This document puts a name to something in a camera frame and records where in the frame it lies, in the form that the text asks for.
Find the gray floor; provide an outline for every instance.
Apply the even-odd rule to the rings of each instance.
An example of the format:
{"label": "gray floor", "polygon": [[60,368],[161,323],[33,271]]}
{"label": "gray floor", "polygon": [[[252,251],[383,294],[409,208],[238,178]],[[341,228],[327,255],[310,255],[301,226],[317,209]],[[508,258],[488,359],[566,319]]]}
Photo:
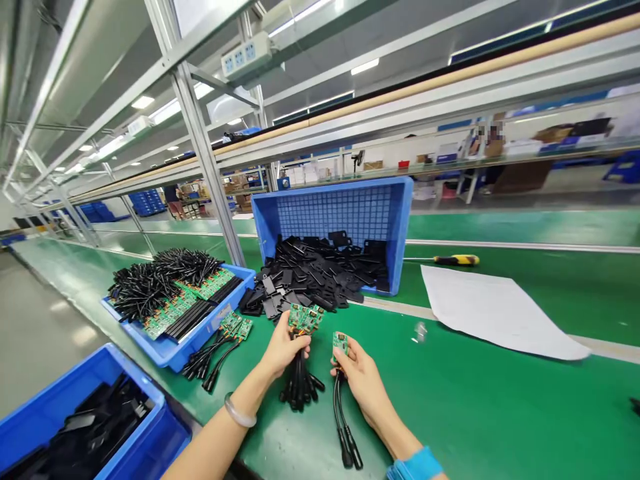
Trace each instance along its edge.
{"label": "gray floor", "polygon": [[12,254],[0,253],[0,419],[108,341]]}

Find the electrical outlet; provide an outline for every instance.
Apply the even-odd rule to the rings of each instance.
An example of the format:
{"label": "electrical outlet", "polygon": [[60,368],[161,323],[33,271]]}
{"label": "electrical outlet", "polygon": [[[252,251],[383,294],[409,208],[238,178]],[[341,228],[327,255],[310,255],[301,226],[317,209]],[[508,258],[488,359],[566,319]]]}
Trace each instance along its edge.
{"label": "electrical outlet", "polygon": [[245,47],[245,54],[247,56],[247,62],[250,61],[250,60],[253,60],[255,58],[255,46],[254,46],[253,42],[250,42]]}
{"label": "electrical outlet", "polygon": [[240,68],[242,67],[242,65],[244,65],[245,63],[245,56],[242,53],[242,50],[238,50],[234,55],[233,58],[235,60],[235,66],[236,68]]}
{"label": "electrical outlet", "polygon": [[225,58],[225,75],[228,75],[233,70],[233,58],[229,55]]}
{"label": "electrical outlet", "polygon": [[265,31],[240,44],[221,58],[222,71],[228,80],[235,80],[247,72],[264,65],[271,58],[271,40]]}

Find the bracelet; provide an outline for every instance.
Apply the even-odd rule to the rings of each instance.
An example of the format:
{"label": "bracelet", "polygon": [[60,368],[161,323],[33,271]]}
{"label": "bracelet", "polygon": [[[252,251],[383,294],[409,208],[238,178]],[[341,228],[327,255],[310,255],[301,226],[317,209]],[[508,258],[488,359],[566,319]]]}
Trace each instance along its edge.
{"label": "bracelet", "polygon": [[225,396],[225,408],[227,409],[227,412],[229,412],[229,416],[234,420],[234,422],[236,422],[241,427],[251,428],[257,422],[257,418],[256,417],[248,417],[248,416],[242,415],[242,413],[239,413],[238,411],[236,411],[235,407],[233,406],[233,404],[231,402],[231,394],[232,393],[233,392],[229,392]]}

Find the wall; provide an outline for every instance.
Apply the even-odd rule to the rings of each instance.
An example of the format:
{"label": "wall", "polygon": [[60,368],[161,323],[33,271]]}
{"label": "wall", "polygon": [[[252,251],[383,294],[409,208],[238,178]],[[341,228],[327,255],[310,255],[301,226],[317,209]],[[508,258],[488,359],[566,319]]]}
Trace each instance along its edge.
{"label": "wall", "polygon": [[23,216],[22,212],[14,207],[8,198],[0,195],[0,231],[18,228],[13,218]]}

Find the hand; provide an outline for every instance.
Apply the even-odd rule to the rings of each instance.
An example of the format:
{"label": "hand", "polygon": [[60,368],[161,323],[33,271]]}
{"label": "hand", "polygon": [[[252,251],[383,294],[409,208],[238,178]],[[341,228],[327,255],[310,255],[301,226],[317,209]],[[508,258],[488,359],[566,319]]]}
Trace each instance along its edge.
{"label": "hand", "polygon": [[302,335],[294,340],[289,336],[289,312],[280,316],[275,326],[269,345],[260,360],[260,366],[268,372],[272,379],[282,375],[285,368],[293,361],[295,354],[304,349],[305,358],[309,358],[309,344],[311,337]]}
{"label": "hand", "polygon": [[[380,420],[395,414],[395,410],[374,360],[351,337],[347,337],[347,345],[349,356],[338,348],[333,349],[333,356],[345,372],[351,392],[360,405],[365,420],[380,435]],[[336,376],[335,368],[331,370],[331,375]]]}

